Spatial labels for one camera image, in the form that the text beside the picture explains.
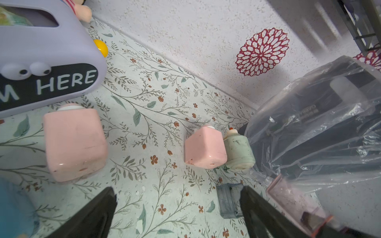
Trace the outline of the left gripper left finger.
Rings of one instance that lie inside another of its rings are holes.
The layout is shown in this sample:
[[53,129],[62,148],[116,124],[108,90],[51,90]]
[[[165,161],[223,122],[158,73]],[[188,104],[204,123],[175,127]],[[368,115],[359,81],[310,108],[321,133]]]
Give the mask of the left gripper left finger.
[[117,195],[107,187],[48,237],[106,238],[116,207]]

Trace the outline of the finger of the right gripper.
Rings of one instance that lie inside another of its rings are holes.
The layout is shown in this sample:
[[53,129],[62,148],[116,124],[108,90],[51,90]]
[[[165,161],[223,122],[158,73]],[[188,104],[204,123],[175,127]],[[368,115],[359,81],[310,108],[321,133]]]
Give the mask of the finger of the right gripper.
[[304,212],[301,222],[309,231],[312,238],[375,238],[375,236],[348,227],[335,228],[331,223],[333,217],[323,218]]

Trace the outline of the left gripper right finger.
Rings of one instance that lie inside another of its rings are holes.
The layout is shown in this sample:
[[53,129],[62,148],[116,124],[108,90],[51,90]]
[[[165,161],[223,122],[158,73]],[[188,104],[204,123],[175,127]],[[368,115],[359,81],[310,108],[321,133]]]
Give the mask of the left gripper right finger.
[[250,238],[309,237],[249,186],[241,190],[240,205]]

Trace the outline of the grey sharpener shavings tray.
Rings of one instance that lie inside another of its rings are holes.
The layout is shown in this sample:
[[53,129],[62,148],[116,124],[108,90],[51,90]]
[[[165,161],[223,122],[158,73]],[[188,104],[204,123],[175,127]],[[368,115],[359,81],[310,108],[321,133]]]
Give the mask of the grey sharpener shavings tray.
[[219,201],[220,215],[224,219],[237,219],[243,217],[240,205],[241,191],[243,185],[223,184],[216,188]]

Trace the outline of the green pencil sharpener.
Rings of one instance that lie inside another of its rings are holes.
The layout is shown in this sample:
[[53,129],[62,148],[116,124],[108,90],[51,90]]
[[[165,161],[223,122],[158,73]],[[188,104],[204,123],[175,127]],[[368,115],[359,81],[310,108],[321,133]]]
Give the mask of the green pencil sharpener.
[[227,154],[226,167],[230,170],[247,170],[255,165],[255,157],[248,138],[240,135],[236,129],[230,128],[225,137],[224,145]]

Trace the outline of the pink pencil sharpener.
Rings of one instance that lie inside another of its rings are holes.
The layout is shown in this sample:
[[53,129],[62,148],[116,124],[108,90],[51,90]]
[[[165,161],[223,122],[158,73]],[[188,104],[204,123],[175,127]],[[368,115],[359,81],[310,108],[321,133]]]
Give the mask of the pink pencil sharpener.
[[213,126],[203,126],[185,140],[185,163],[215,169],[227,162],[223,135]]
[[67,182],[102,169],[108,143],[97,110],[66,104],[43,117],[46,160],[57,182]]

